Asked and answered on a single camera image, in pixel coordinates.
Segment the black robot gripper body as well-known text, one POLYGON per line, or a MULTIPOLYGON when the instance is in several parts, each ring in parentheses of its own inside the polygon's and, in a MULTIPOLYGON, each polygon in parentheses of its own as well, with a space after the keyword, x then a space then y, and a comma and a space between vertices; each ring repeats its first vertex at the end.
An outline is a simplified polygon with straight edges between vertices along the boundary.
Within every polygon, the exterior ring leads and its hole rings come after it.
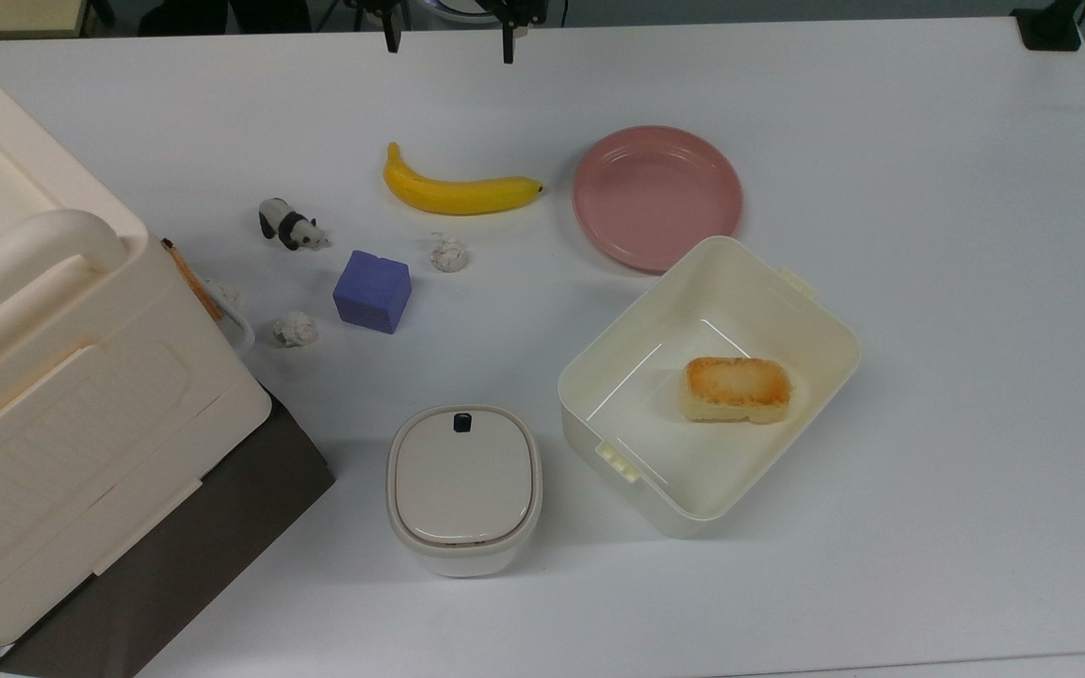
MULTIPOLYGON (((345 1, 345 7, 361 9, 370 16, 391 16, 406 1, 345 1)), ((419 1, 439 16, 460 23, 488 23, 497 21, 509 27, 545 24, 548 18, 547 1, 419 1)))

